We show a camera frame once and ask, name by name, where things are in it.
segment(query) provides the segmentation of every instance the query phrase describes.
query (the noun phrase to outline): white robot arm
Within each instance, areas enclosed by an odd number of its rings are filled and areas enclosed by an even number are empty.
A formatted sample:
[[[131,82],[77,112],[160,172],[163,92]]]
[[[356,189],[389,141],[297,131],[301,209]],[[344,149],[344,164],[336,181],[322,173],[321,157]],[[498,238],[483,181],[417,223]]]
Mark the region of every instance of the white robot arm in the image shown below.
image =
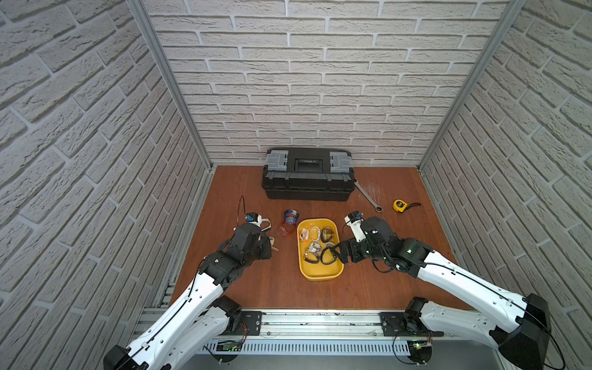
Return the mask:
[[[348,262],[348,257],[352,262],[370,258],[377,267],[375,261],[381,260],[390,268],[381,272],[407,273],[444,289],[478,310],[458,310],[416,297],[404,314],[409,333],[425,328],[457,334],[499,350],[519,368],[543,368],[551,336],[551,317],[543,298],[536,294],[523,297],[502,289],[418,240],[399,239],[383,219],[364,220],[362,216],[355,211],[345,218],[354,238],[336,246],[343,263]]]
[[[221,295],[254,261],[271,258],[272,249],[261,229],[269,221],[256,213],[245,219],[232,239],[204,258],[187,289],[148,330],[127,348],[107,353],[105,370],[179,369],[207,341],[236,330],[242,308]]]
[[[127,348],[114,346],[104,358],[105,370],[179,369],[197,350],[224,331],[234,332],[241,307],[223,292],[257,259],[271,257],[270,238],[261,230],[261,216],[246,216],[230,240],[204,258],[194,280],[173,305]],[[430,282],[478,311],[444,307],[415,297],[403,314],[408,334],[430,330],[457,334],[492,348],[524,370],[543,368],[551,335],[547,302],[535,295],[497,287],[452,263],[415,239],[399,239],[386,221],[345,218],[354,238],[340,242],[333,253],[343,262],[381,260],[397,270]]]

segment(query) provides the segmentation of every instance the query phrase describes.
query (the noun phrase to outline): brick wall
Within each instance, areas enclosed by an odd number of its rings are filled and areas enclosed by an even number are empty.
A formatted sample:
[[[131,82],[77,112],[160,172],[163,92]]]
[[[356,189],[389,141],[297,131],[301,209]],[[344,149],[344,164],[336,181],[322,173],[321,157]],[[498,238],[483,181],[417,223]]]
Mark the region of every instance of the brick wall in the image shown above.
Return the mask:
[[[0,369],[102,369],[203,167],[126,2],[0,2]]]
[[[414,166],[501,2],[145,0],[216,164],[331,146]]]
[[[591,8],[530,0],[424,173],[456,257],[545,298],[569,369],[592,365]]]

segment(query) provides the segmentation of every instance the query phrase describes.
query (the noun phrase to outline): black toolbox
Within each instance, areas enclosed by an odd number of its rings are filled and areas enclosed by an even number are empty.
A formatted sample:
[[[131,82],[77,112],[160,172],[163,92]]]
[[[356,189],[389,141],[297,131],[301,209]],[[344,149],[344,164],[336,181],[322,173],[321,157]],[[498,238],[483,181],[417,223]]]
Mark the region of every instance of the black toolbox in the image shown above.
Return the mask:
[[[342,149],[271,148],[261,185],[269,199],[345,202],[355,189],[352,154]]]

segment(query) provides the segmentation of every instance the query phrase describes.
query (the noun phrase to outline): black bracket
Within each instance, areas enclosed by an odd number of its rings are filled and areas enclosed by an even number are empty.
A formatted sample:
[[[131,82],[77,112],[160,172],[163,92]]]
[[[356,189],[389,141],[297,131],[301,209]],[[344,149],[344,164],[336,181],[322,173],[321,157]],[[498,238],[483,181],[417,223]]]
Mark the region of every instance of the black bracket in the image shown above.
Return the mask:
[[[394,337],[399,333],[407,332],[407,326],[403,319],[403,312],[381,312],[378,315],[380,316],[380,321],[382,323],[382,334],[385,337]],[[427,336],[428,329],[421,325],[420,330],[417,332],[417,336]],[[444,332],[432,332],[434,337],[442,337],[444,336]]]
[[[227,330],[226,332],[222,333],[221,336],[243,335],[244,329],[243,326],[240,325],[241,321],[247,326],[247,335],[259,335],[261,331],[262,314],[263,313],[261,311],[242,311],[239,318],[239,325],[237,326],[234,333]]]

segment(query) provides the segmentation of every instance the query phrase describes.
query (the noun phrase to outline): tape measure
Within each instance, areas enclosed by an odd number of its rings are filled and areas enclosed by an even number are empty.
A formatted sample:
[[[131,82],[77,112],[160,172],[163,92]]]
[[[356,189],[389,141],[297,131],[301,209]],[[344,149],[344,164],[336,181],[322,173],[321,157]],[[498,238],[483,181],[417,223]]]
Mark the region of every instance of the tape measure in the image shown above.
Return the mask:
[[[404,202],[401,199],[396,199],[393,203],[392,203],[392,208],[393,210],[403,213],[405,210],[408,210],[411,207],[415,207],[417,205],[421,205],[421,203],[411,203],[411,204],[407,204],[406,202]]]

